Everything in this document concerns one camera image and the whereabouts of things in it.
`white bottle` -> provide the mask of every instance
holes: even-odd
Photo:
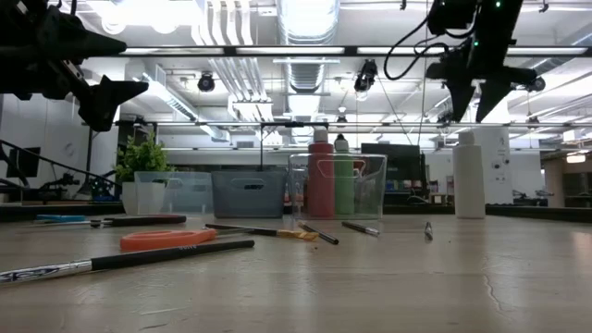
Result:
[[[454,212],[458,218],[485,218],[485,190],[481,146],[471,131],[459,133],[452,150]]]

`paint bottle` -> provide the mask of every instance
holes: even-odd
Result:
[[[459,144],[452,149],[452,163],[456,217],[485,218],[481,146],[475,145],[471,131],[459,133]]]
[[[334,142],[335,152],[335,215],[348,216],[354,212],[353,160],[349,156],[350,145],[343,134]]]
[[[333,144],[325,128],[314,130],[314,142],[308,146],[307,203],[311,218],[330,219],[335,215],[335,179]]]

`camera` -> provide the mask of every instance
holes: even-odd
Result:
[[[201,92],[209,93],[215,88],[212,72],[202,72],[202,78],[197,82],[197,88]]]

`red bottle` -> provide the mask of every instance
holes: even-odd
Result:
[[[333,144],[328,142],[326,129],[314,130],[314,143],[308,146],[308,215],[330,219],[335,214],[335,178]]]

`black handle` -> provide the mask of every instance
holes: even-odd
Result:
[[[96,271],[103,269],[116,269],[135,265],[158,263],[197,254],[214,253],[240,248],[252,248],[254,245],[254,240],[241,240],[218,244],[179,246],[169,249],[109,255],[91,259],[92,270]]]
[[[341,225],[343,227],[352,228],[352,229],[358,230],[360,232],[366,232],[366,227],[361,226],[359,224],[352,223],[352,222],[345,222],[345,221],[343,221],[343,222],[341,222]]]
[[[108,218],[105,222],[111,227],[138,227],[163,224],[179,224],[187,221],[186,216],[162,215],[162,216],[126,216]]]
[[[305,225],[303,223],[300,224],[300,228],[302,228],[302,229],[304,229],[305,231],[308,231],[308,232],[316,232],[316,233],[318,233],[318,236],[321,239],[323,239],[325,241],[328,241],[328,242],[330,242],[333,245],[339,244],[339,240],[338,239],[336,239],[335,237],[333,237],[333,236],[331,236],[329,234],[326,234],[325,232],[323,232],[321,230],[317,230],[317,229],[315,229],[313,227],[310,227],[308,225]]]
[[[215,224],[205,224],[208,228],[214,229],[230,229],[230,228],[248,228],[252,229],[249,233],[252,235],[262,235],[262,236],[277,236],[278,231],[270,228],[253,228],[253,227],[245,227],[245,226],[226,226],[226,225],[215,225]]]

